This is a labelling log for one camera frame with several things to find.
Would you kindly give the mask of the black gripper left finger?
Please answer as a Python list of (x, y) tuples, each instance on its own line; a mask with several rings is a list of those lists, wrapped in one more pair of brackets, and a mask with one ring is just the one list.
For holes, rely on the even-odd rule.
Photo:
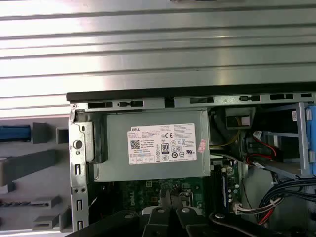
[(123, 210), (71, 234), (73, 237), (166, 237), (169, 232), (171, 195), (160, 191), (160, 206), (143, 209), (139, 215)]

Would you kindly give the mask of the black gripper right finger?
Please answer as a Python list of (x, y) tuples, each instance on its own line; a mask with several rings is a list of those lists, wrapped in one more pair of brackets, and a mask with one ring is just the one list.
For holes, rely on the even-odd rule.
[(170, 193), (170, 222), (179, 223), (181, 231), (170, 225), (170, 235), (182, 237), (314, 237), (315, 234), (291, 229), (277, 232), (266, 229), (232, 213), (209, 213), (203, 216), (189, 206), (183, 206), (180, 193)]

